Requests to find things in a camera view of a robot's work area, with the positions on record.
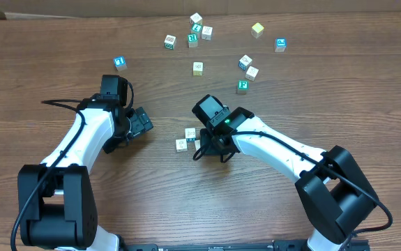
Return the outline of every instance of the black mounting bracket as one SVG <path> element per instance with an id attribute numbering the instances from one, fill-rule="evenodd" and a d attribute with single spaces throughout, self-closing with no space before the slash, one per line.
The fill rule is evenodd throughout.
<path id="1" fill-rule="evenodd" d="M 374 188 L 361 171 L 354 157 L 346 149 L 334 146 L 322 153 L 321 164 L 330 167 L 374 198 Z M 325 178 L 336 179 L 315 166 L 302 172 L 295 182 L 305 213 L 312 225 L 333 243 L 341 244 L 374 210 L 376 204 L 363 193 L 340 181 L 330 192 L 324 185 Z"/>
<path id="2" fill-rule="evenodd" d="M 19 210 L 48 167 L 24 165 L 17 176 Z M 64 204 L 45 204 L 54 190 L 63 190 Z M 85 250 L 93 243 L 98 226 L 98 212 L 87 167 L 55 167 L 50 178 L 34 195 L 20 222 L 22 242 L 44 249 L 59 246 Z"/>

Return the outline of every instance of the cube with blue label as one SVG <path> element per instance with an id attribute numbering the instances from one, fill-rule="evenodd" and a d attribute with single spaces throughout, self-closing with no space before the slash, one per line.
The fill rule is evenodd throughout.
<path id="1" fill-rule="evenodd" d="M 119 56 L 119 57 L 114 58 L 114 64 L 115 64 L 117 71 L 125 70 L 128 68 L 128 66 L 126 64 L 126 60 L 124 59 L 124 56 Z"/>
<path id="2" fill-rule="evenodd" d="M 200 36 L 200 33 L 202 32 L 202 25 L 201 24 L 193 24 L 191 28 L 191 33 L 194 33 L 198 36 Z"/>
<path id="3" fill-rule="evenodd" d="M 185 138 L 187 142 L 195 141 L 195 128 L 185 128 Z"/>
<path id="4" fill-rule="evenodd" d="M 247 68 L 251 66 L 252 62 L 253 60 L 249 56 L 243 55 L 242 59 L 239 60 L 239 67 L 242 68 L 242 70 L 247 70 Z"/>
<path id="5" fill-rule="evenodd" d="M 284 52 L 287 48 L 287 41 L 285 38 L 276 38 L 275 52 Z"/>

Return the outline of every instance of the white cube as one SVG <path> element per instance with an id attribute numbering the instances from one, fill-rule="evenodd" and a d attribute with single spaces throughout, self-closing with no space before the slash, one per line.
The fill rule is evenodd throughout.
<path id="1" fill-rule="evenodd" d="M 187 142 L 195 141 L 195 128 L 185 128 L 185 138 Z"/>
<path id="2" fill-rule="evenodd" d="M 260 23 L 256 23 L 251 27 L 251 35 L 253 35 L 255 38 L 262 36 L 263 32 L 264 27 Z"/>
<path id="3" fill-rule="evenodd" d="M 287 48 L 287 41 L 285 38 L 276 38 L 275 52 L 284 52 Z"/>
<path id="4" fill-rule="evenodd" d="M 194 76 L 202 76 L 203 75 L 203 63 L 202 62 L 194 62 L 192 66 L 192 73 Z"/>
<path id="5" fill-rule="evenodd" d="M 211 40 L 212 35 L 213 35 L 213 27 L 203 26 L 202 39 Z"/>
<path id="6" fill-rule="evenodd" d="M 199 13 L 195 13 L 194 15 L 191 16 L 190 22 L 191 22 L 191 24 L 202 24 L 203 19 L 199 15 Z"/>
<path id="7" fill-rule="evenodd" d="M 254 81 L 258 72 L 259 69 L 250 66 L 245 74 L 245 78 Z"/>
<path id="8" fill-rule="evenodd" d="M 115 64 L 117 71 L 125 70 L 128 68 L 128 66 L 126 64 L 126 60 L 124 59 L 124 56 L 119 56 L 119 57 L 114 58 L 114 64 Z"/>
<path id="9" fill-rule="evenodd" d="M 188 144 L 186 143 L 186 139 L 177 139 L 175 141 L 175 149 L 177 150 L 177 153 L 180 153 L 182 151 L 187 151 Z"/>
<path id="10" fill-rule="evenodd" d="M 196 140 L 194 141 L 194 145 L 195 145 L 195 150 L 198 151 L 200 149 L 200 140 Z"/>
<path id="11" fill-rule="evenodd" d="M 177 44 L 177 39 L 174 36 L 167 35 L 165 39 L 165 47 L 167 49 L 175 49 L 175 44 Z"/>
<path id="12" fill-rule="evenodd" d="M 199 39 L 197 38 L 197 34 L 189 34 L 188 35 L 188 47 L 194 48 L 199 45 Z"/>
<path id="13" fill-rule="evenodd" d="M 242 59 L 239 60 L 239 67 L 242 68 L 242 70 L 247 70 L 252 62 L 253 60 L 249 56 L 244 55 L 242 56 Z"/>

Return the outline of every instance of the wood grain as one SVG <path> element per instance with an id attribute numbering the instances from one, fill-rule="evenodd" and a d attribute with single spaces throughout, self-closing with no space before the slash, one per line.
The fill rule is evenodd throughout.
<path id="1" fill-rule="evenodd" d="M 265 26 L 254 39 L 250 27 Z M 192 106 L 204 95 L 253 111 L 300 142 L 350 150 L 394 216 L 362 235 L 373 250 L 401 250 L 401 13 L 216 16 L 213 40 L 188 49 L 185 17 L 0 22 L 0 250 L 17 215 L 16 177 L 56 147 L 74 114 L 41 105 L 99 90 L 120 73 L 155 128 L 126 149 L 98 156 L 91 183 L 99 223 L 127 243 L 243 243 L 307 238 L 312 226 L 294 186 L 276 170 L 237 155 L 191 160 L 175 152 L 184 128 L 201 128 Z M 166 50 L 167 34 L 177 37 Z M 285 37 L 285 53 L 273 52 Z M 259 68 L 247 95 L 235 94 L 244 55 Z M 204 75 L 192 76 L 193 61 Z M 376 209 L 363 227 L 383 224 Z M 21 250 L 37 248 L 20 247 Z"/>

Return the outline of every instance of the yellow cube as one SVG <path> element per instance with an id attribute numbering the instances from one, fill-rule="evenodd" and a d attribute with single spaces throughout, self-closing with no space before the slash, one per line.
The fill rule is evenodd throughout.
<path id="1" fill-rule="evenodd" d="M 262 36 L 262 33 L 264 32 L 264 27 L 260 23 L 256 23 L 251 27 L 251 35 L 253 35 L 255 38 L 258 38 Z"/>

